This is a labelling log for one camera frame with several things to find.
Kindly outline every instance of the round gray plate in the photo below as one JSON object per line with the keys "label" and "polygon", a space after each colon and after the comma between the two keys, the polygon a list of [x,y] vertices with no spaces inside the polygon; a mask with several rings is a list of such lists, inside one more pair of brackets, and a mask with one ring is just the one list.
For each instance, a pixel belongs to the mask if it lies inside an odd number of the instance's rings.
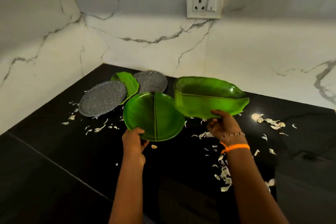
{"label": "round gray plate", "polygon": [[78,105],[79,112],[87,117],[100,116],[116,108],[126,96],[122,82],[108,81],[88,90]]}
{"label": "round gray plate", "polygon": [[141,71],[133,76],[139,83],[139,94],[149,91],[163,93],[168,85],[167,78],[157,71]]}

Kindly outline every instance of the switch plate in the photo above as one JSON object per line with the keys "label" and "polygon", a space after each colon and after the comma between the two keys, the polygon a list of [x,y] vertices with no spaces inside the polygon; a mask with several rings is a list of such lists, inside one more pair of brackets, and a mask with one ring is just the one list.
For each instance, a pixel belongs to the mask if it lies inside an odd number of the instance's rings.
{"label": "switch plate", "polygon": [[201,0],[199,3],[199,0],[187,0],[187,18],[220,19],[223,2],[224,0]]}

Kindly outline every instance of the power socket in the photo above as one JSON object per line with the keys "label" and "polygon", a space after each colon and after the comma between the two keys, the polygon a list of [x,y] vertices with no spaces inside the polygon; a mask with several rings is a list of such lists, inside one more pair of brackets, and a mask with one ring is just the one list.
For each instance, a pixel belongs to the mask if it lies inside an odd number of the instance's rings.
{"label": "power socket", "polygon": [[224,0],[187,0],[187,18],[220,19]]}
{"label": "power socket", "polygon": [[208,0],[192,0],[192,10],[194,12],[204,12],[207,10]]}

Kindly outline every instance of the wall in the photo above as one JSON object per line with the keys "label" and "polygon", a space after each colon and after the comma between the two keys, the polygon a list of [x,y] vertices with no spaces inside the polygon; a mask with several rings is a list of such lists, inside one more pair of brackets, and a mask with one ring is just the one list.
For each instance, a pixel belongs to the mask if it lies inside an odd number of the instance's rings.
{"label": "wall", "polygon": [[102,63],[74,0],[0,0],[0,134]]}
{"label": "wall", "polygon": [[334,0],[225,0],[219,21],[187,20],[185,0],[76,2],[110,47],[104,63],[336,107]]}

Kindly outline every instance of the black countertop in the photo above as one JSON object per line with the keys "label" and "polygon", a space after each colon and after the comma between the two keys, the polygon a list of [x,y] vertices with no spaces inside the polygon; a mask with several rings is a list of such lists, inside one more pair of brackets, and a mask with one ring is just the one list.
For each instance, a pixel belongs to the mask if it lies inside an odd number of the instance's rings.
{"label": "black countertop", "polygon": [[[137,72],[103,64],[0,136],[0,223],[107,223],[122,161],[123,109],[97,120],[76,112],[69,125],[61,123],[77,107],[69,102],[78,103],[85,90],[121,71]],[[168,78],[171,96],[174,80]],[[271,193],[287,218],[335,223],[335,111],[247,94],[250,103],[236,119],[251,152],[260,150],[255,162],[264,180],[275,178]],[[283,121],[289,136],[254,122],[253,113]],[[119,129],[85,135],[107,119]],[[223,181],[214,177],[220,151],[211,145],[218,142],[191,137],[205,131],[199,119],[187,118],[178,136],[144,150],[143,210],[157,223],[239,223],[233,189],[221,192]]]}

